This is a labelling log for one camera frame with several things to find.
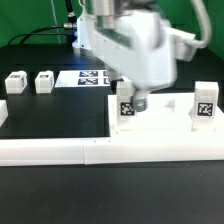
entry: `white block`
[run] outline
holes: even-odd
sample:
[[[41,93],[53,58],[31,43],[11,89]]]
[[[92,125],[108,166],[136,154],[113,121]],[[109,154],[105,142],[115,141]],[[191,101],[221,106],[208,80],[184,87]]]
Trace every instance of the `white block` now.
[[[51,93],[54,87],[54,74],[52,71],[39,72],[35,79],[36,93]]]
[[[27,86],[25,71],[12,72],[5,80],[7,94],[20,94]]]
[[[196,82],[192,131],[215,131],[218,95],[217,82]]]
[[[131,82],[117,83],[117,129],[132,130],[133,122],[136,120],[136,112],[131,107],[131,97],[134,88]]]
[[[0,100],[0,127],[8,117],[8,110],[5,100]]]

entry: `white platform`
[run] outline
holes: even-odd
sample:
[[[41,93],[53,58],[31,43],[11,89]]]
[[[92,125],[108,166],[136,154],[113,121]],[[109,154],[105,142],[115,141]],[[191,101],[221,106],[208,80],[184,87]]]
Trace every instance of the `white platform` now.
[[[172,113],[174,102],[185,99],[185,107],[176,108],[176,113],[185,117],[184,114],[189,109],[192,96],[192,94],[166,94],[165,98],[168,101],[162,95],[150,95],[150,98],[151,104],[155,99],[154,102],[158,106],[164,106],[163,109],[169,110],[170,113]],[[110,108],[113,107],[114,96],[109,96],[109,102]],[[110,110],[110,119],[113,120],[112,111]],[[217,111],[217,119],[219,120],[217,131],[191,132],[188,128],[188,122],[184,121],[183,124],[186,126],[183,126],[179,131],[167,128],[162,131],[159,129],[153,131],[153,128],[151,130],[149,128],[149,132],[122,131],[116,134],[116,131],[113,132],[115,126],[112,122],[110,128],[113,134],[109,138],[0,140],[0,165],[223,160],[224,131],[221,128],[224,126],[223,113],[219,109]]]

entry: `cable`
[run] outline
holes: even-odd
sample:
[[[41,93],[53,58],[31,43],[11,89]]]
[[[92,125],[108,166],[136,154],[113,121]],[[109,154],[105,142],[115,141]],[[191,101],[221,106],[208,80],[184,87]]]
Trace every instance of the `cable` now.
[[[20,42],[19,44],[23,44],[30,36],[32,36],[33,33],[40,33],[43,31],[48,31],[48,30],[53,30],[53,29],[61,29],[64,28],[64,25],[55,25],[55,26],[50,26],[50,27],[43,27],[40,29],[36,29],[32,31],[31,33],[27,34]]]
[[[75,13],[73,11],[72,3],[70,0],[65,0],[66,9],[68,12],[68,22],[69,23],[76,23],[77,17],[75,16]]]
[[[17,35],[15,37],[13,37],[7,44],[10,45],[15,39],[19,38],[19,37],[23,37],[23,36],[28,36],[31,37],[31,36],[57,36],[57,35],[60,35],[60,36],[66,36],[67,34],[65,33],[24,33],[24,34],[20,34],[20,35]]]
[[[54,5],[54,0],[50,0],[51,2],[51,9],[52,9],[52,13],[53,13],[53,18],[54,18],[54,24],[58,24],[58,20],[57,20],[57,16],[56,16],[56,11],[55,11],[55,5]],[[58,36],[58,43],[61,43],[61,39]]]
[[[202,0],[191,0],[201,29],[201,40],[185,40],[186,43],[194,48],[204,48],[208,45],[212,36],[212,28],[208,13]]]

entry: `small white cube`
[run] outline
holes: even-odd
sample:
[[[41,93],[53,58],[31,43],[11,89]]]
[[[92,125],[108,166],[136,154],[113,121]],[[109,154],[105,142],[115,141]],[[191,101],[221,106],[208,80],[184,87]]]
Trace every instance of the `small white cube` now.
[[[27,86],[27,74],[24,71],[12,72],[5,80],[7,94],[20,94]]]
[[[215,113],[218,103],[217,82],[196,82],[192,110],[192,130],[214,130]]]
[[[0,100],[0,127],[8,117],[8,110],[5,100]]]
[[[54,73],[52,71],[39,72],[35,79],[36,93],[51,93],[54,87]]]

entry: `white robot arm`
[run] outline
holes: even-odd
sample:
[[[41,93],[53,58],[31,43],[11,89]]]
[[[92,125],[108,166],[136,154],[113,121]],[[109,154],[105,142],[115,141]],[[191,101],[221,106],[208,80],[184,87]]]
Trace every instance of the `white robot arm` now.
[[[191,1],[201,41],[194,34],[171,28],[152,0],[79,0],[83,12],[73,47],[105,62],[113,71],[111,80],[119,79],[120,74],[130,79],[137,90],[135,100],[141,105],[137,110],[143,111],[146,105],[142,106],[141,98],[175,82],[176,59],[190,61],[196,49],[210,41],[211,25],[204,5],[201,0]]]

